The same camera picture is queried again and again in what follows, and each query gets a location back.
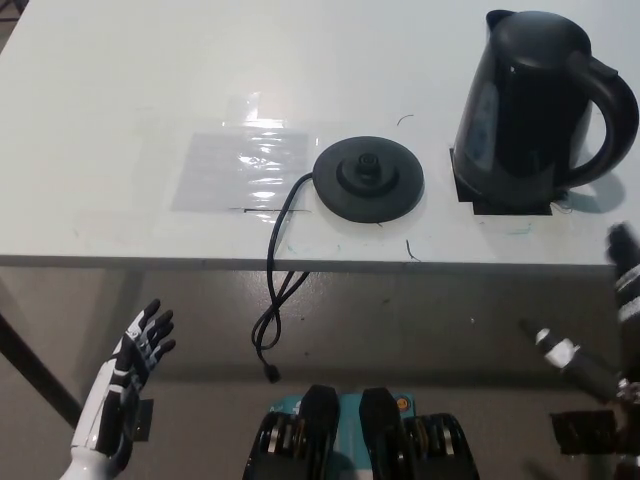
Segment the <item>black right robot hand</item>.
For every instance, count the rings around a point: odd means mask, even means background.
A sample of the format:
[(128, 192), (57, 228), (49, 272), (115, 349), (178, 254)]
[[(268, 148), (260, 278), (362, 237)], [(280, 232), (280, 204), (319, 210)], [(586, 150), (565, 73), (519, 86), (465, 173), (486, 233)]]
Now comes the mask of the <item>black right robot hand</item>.
[(526, 338), (565, 381), (602, 403), (639, 402), (639, 241), (626, 223), (609, 229), (607, 255), (615, 268), (621, 364), (614, 368), (585, 347), (530, 319), (519, 321)]

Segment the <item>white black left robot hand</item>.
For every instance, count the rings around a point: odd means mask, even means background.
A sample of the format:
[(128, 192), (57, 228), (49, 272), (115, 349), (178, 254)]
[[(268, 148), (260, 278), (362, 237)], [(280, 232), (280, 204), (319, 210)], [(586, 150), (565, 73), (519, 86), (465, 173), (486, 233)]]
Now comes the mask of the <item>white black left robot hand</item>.
[(86, 399), (71, 446), (95, 451), (124, 469), (140, 415), (140, 396), (161, 358), (171, 351), (173, 312), (154, 299), (127, 327), (102, 364)]

